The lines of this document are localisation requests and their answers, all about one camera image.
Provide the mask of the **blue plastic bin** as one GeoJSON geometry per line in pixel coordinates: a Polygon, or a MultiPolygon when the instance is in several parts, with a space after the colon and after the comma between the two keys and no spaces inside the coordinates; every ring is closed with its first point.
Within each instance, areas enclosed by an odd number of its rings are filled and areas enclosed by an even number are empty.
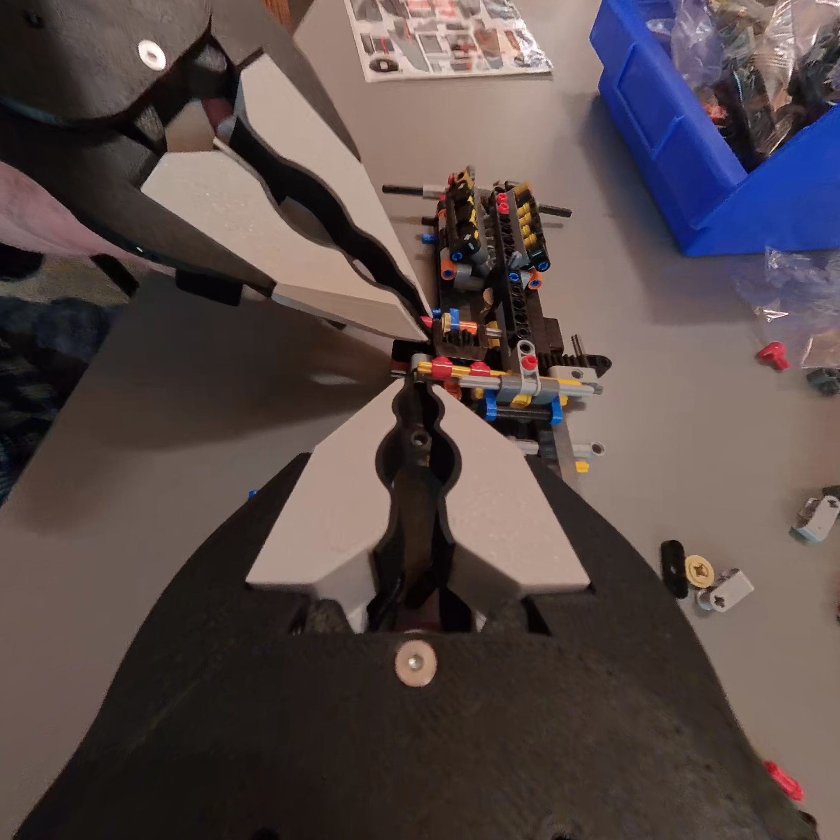
{"type": "Polygon", "coordinates": [[[604,1],[590,41],[607,110],[681,252],[838,249],[838,108],[746,172],[647,26],[674,6],[604,1]]]}

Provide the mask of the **small red lego pin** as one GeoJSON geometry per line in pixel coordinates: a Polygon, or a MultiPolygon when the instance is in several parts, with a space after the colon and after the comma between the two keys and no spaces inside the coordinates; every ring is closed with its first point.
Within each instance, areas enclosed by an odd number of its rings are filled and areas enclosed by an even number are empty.
{"type": "Polygon", "coordinates": [[[786,773],[777,763],[771,761],[764,761],[763,766],[768,771],[770,777],[782,791],[796,803],[802,803],[805,798],[804,790],[800,783],[786,773]]]}

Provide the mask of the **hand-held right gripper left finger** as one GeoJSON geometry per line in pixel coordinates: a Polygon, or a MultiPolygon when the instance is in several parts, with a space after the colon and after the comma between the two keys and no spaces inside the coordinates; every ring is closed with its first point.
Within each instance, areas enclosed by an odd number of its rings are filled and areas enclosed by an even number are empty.
{"type": "Polygon", "coordinates": [[[409,381],[394,381],[312,450],[245,578],[255,589],[339,604],[354,632],[386,629],[404,573],[395,499],[402,457],[388,461],[409,381]]]}

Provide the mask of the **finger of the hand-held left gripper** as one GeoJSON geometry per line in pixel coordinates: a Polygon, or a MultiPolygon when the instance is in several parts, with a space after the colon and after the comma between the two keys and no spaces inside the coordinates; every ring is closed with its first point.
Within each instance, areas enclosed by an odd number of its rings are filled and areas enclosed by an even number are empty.
{"type": "Polygon", "coordinates": [[[278,295],[347,323],[422,323],[430,307],[364,165],[274,60],[238,78],[230,147],[274,194],[305,207],[331,247],[304,241],[278,295]]]}
{"type": "Polygon", "coordinates": [[[394,292],[364,279],[335,247],[293,229],[261,180],[229,154],[164,154],[141,191],[267,275],[276,302],[386,338],[425,340],[394,292]]]}

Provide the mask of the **lego vehicle chassis model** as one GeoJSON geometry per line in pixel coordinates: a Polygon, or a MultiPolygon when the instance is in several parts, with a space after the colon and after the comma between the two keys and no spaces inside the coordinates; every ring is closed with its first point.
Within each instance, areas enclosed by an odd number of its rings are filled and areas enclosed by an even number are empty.
{"type": "Polygon", "coordinates": [[[575,485],[605,447],[574,443],[567,420],[603,393],[612,362],[587,353],[577,334],[567,345],[543,312],[551,267],[543,216],[571,210],[541,203],[528,182],[478,185],[470,165],[445,185],[384,184],[382,192],[435,200],[434,215],[422,219],[436,269],[437,304],[423,319],[429,340],[394,341],[392,377],[442,386],[575,485]]]}

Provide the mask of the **light grey lego beam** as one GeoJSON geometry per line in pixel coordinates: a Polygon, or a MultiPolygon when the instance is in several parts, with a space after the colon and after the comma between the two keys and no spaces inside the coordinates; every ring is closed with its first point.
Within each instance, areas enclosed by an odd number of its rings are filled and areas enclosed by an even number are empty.
{"type": "Polygon", "coordinates": [[[838,516],[839,499],[836,496],[809,498],[800,509],[791,533],[807,543],[820,543],[826,539],[838,516]]]}

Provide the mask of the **lego sticker sheet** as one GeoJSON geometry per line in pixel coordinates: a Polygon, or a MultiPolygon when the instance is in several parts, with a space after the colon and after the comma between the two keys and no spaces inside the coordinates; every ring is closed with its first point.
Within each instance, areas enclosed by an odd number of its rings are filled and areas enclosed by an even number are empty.
{"type": "Polygon", "coordinates": [[[367,81],[549,75],[509,1],[345,1],[367,81]]]}

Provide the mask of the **grey lego connector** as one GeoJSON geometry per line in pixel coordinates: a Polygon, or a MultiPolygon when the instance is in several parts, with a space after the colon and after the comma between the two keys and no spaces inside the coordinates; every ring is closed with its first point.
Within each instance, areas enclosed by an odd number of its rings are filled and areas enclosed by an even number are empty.
{"type": "Polygon", "coordinates": [[[741,569],[721,572],[714,582],[696,594],[699,609],[710,613],[725,613],[754,592],[754,586],[741,569]]]}

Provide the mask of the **clear bags of lego parts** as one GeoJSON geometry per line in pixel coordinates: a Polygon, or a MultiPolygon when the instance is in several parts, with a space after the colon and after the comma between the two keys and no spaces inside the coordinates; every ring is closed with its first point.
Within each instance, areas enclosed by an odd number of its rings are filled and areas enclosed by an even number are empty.
{"type": "Polygon", "coordinates": [[[838,109],[838,1],[671,5],[647,28],[747,172],[838,109]]]}

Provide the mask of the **dark blue patterned cloth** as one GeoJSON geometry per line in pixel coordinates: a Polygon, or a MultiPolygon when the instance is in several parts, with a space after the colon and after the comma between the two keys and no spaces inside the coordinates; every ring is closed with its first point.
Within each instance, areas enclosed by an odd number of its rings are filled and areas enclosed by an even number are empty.
{"type": "Polygon", "coordinates": [[[78,297],[2,295],[1,502],[99,352],[123,308],[78,297]]]}

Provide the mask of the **short black lego beam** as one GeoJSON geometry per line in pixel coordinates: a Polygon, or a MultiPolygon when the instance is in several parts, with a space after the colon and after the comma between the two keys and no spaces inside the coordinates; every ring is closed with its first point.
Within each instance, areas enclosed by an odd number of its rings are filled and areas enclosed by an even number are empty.
{"type": "Polygon", "coordinates": [[[661,543],[660,569],[668,592],[679,601],[686,599],[689,593],[686,553],[680,541],[672,539],[661,543]]]}

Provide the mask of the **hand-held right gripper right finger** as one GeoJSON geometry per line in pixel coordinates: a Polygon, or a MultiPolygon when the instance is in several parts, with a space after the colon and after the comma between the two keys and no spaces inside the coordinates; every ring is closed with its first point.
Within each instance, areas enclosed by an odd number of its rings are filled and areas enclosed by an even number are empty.
{"type": "Polygon", "coordinates": [[[440,385],[429,388],[441,473],[429,550],[430,585],[446,632],[478,632],[510,602],[591,586],[521,450],[440,385]]]}

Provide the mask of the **clear plastic bag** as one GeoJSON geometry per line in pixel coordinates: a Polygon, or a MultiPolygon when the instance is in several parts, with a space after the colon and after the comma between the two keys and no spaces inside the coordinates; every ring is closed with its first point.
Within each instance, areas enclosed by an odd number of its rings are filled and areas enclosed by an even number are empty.
{"type": "Polygon", "coordinates": [[[763,265],[743,268],[734,289],[765,344],[785,347],[802,369],[839,366],[839,252],[788,253],[767,248],[763,265]]]}

